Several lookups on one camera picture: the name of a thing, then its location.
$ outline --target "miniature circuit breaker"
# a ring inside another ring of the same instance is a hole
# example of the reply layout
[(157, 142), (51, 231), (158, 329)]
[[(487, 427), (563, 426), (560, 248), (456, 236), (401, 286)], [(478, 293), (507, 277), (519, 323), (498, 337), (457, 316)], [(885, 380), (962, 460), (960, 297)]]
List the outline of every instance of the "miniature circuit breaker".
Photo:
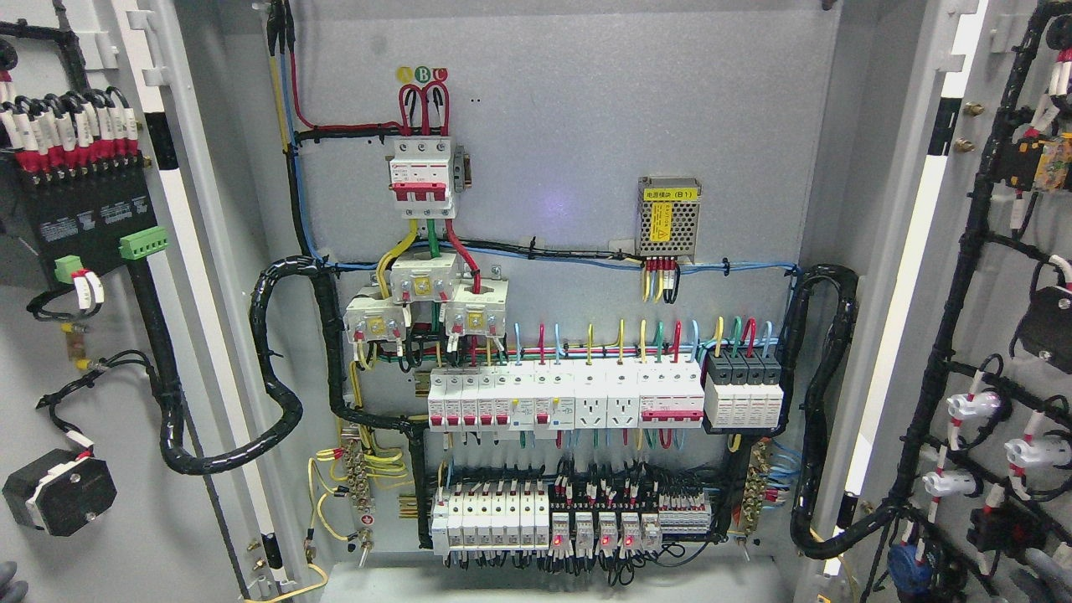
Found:
[(410, 136), (394, 142), (390, 190), (405, 218), (453, 218), (456, 192), (467, 186), (464, 151), (450, 138)]
[(641, 178), (637, 216), (638, 255), (693, 258), (700, 223), (700, 182), (696, 178)]
[(506, 288), (505, 280), (485, 280), (479, 294), (473, 292), (472, 281), (455, 289), (455, 298), (443, 312), (448, 335), (453, 339), (506, 335)]
[(405, 314), (390, 299), (379, 298), (379, 289), (366, 286), (346, 306), (346, 329), (353, 341), (394, 341), (405, 338)]
[(458, 254), (407, 253), (391, 266), (391, 298), (396, 304), (449, 302), (459, 275)]

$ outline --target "electrical panel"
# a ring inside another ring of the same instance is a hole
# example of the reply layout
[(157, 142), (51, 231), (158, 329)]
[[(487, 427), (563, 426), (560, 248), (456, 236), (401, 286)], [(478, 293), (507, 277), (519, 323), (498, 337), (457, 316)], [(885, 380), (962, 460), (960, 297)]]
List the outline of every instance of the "electrical panel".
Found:
[(433, 431), (691, 429), (701, 427), (703, 388), (696, 362), (619, 365), (597, 358), (432, 369)]

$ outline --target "black electrical device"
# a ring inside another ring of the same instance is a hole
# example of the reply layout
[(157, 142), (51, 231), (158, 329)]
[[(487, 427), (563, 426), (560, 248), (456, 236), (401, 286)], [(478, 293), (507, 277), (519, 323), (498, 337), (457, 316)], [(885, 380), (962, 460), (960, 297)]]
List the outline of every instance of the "black electrical device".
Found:
[(3, 497), (18, 524), (69, 536), (111, 508), (116, 486), (103, 460), (56, 448), (9, 475)]
[(43, 178), (0, 156), (0, 284), (59, 289), (56, 261), (71, 255), (103, 275), (123, 264), (121, 237), (155, 225), (140, 157)]
[(1072, 291), (1046, 286), (1031, 293), (1016, 338), (1029, 353), (1072, 374)]
[(1046, 545), (1046, 531), (1037, 517), (1011, 504), (996, 509), (974, 509), (970, 515), (968, 542), (977, 550), (1000, 550), (1023, 559), (1028, 548)]

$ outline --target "small label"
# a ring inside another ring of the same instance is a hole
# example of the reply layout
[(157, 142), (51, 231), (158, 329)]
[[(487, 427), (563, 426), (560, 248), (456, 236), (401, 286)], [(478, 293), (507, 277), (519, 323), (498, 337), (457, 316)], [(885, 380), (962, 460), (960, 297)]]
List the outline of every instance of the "small label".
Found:
[(651, 232), (647, 233), (647, 238), (654, 242), (666, 242), (670, 240), (671, 232), (673, 232), (673, 204), (653, 203), (652, 227)]
[(678, 187), (672, 189), (644, 189), (644, 201), (696, 201), (700, 198), (697, 189)]

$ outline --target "circuit breaker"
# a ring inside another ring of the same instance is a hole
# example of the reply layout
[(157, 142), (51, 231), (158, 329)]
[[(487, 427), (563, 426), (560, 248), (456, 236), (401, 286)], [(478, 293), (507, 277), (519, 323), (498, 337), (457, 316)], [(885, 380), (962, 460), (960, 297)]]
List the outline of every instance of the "circuit breaker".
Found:
[(456, 181), (457, 188), (464, 188), (464, 160), (459, 153), (462, 149), (447, 137), (394, 141), (394, 157), (389, 160), (394, 208), (406, 218), (452, 219), (458, 214)]

